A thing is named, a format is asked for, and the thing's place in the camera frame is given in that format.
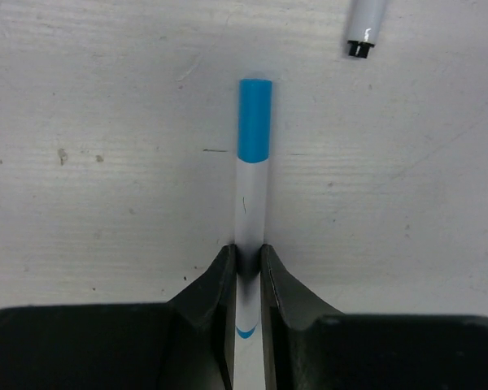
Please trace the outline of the black capped white marker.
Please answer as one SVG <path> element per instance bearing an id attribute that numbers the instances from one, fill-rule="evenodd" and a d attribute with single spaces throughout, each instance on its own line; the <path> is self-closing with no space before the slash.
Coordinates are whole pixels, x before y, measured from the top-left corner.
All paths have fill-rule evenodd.
<path id="1" fill-rule="evenodd" d="M 386 15 L 388 0 L 355 0 L 346 28 L 346 54 L 354 59 L 366 59 L 373 49 Z"/>

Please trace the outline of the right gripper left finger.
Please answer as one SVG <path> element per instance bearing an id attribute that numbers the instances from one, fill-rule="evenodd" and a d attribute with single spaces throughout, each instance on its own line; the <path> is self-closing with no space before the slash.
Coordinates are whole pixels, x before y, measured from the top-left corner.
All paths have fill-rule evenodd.
<path id="1" fill-rule="evenodd" d="M 166 302 L 0 309 L 0 389 L 230 389 L 236 250 Z"/>

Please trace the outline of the blue capped white marker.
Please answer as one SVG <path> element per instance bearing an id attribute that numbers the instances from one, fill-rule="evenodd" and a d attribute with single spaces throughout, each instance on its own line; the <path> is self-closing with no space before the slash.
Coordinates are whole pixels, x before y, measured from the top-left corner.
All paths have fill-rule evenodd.
<path id="1" fill-rule="evenodd" d="M 233 239 L 237 250 L 237 389 L 265 388 L 259 251 L 265 240 L 271 117 L 272 82 L 240 80 Z"/>

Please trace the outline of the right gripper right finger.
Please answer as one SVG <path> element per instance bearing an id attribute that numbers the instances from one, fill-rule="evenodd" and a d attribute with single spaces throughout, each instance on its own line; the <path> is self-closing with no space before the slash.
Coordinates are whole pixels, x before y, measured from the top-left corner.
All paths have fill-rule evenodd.
<path id="1" fill-rule="evenodd" d="M 260 250 L 269 389 L 488 389 L 488 317 L 345 314 Z"/>

